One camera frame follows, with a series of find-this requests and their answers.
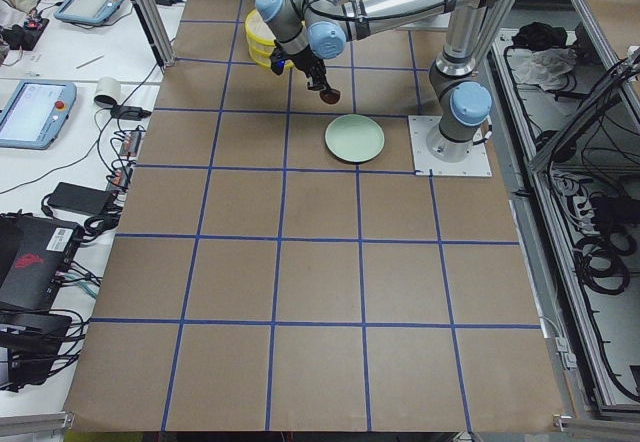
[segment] laptop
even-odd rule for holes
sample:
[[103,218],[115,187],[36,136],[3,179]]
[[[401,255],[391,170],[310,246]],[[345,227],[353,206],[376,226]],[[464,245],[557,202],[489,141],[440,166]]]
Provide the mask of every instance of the laptop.
[[0,217],[0,309],[49,310],[59,288],[54,276],[68,270],[82,235],[75,222]]

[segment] electronic device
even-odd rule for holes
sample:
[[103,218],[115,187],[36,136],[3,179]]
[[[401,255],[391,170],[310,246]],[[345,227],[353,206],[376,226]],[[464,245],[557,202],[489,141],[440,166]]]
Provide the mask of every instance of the electronic device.
[[54,17],[62,22],[91,26],[103,25],[125,0],[65,0]]
[[60,182],[47,202],[54,209],[100,215],[106,213],[114,200],[114,195],[106,190]]
[[69,268],[83,235],[75,222],[1,217],[0,240],[12,247],[0,254],[0,309],[49,310],[59,289],[54,276]]
[[0,390],[42,384],[71,322],[66,315],[0,313]]
[[2,28],[0,35],[9,44],[11,50],[33,50],[49,25],[49,19],[43,19],[38,15],[27,16],[22,26]]
[[23,80],[0,115],[0,147],[46,149],[76,100],[71,82]]

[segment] sticker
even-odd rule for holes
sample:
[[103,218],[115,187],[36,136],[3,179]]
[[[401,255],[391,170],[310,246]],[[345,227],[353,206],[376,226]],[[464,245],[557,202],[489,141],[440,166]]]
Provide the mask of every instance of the sticker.
[[47,245],[47,250],[51,250],[52,252],[64,252],[64,249],[67,248],[67,243],[71,239],[72,235],[72,229],[63,229],[62,227],[57,228],[51,236],[49,245]]

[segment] green plate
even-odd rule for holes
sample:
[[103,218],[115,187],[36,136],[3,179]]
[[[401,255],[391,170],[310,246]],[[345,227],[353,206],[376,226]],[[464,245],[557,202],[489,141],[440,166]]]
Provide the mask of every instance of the green plate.
[[347,162],[366,162],[384,147],[382,128],[369,117],[347,114],[333,120],[324,133],[329,150]]

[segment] black cloth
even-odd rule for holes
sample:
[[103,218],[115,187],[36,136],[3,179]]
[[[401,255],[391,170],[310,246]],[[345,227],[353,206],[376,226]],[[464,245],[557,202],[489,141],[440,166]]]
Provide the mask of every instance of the black cloth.
[[551,27],[542,22],[533,22],[520,28],[520,31],[511,40],[516,47],[537,52],[552,47],[565,47],[567,31],[562,27]]

